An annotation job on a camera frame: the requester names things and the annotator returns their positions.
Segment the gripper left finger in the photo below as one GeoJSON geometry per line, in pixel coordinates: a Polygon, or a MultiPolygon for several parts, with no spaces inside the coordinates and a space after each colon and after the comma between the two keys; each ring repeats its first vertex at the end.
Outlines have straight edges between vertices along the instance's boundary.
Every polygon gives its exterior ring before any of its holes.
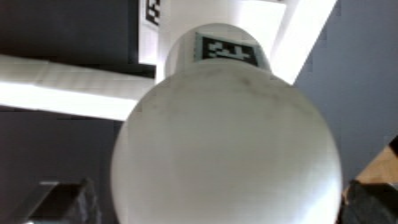
{"type": "Polygon", "coordinates": [[[104,224],[93,180],[41,181],[0,224],[104,224]]]}

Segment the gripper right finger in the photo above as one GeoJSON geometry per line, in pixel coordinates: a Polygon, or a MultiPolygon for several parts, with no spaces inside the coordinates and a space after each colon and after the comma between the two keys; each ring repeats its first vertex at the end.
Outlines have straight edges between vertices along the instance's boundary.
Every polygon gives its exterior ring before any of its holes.
{"type": "Polygon", "coordinates": [[[398,224],[398,186],[351,183],[340,224],[398,224]]]}

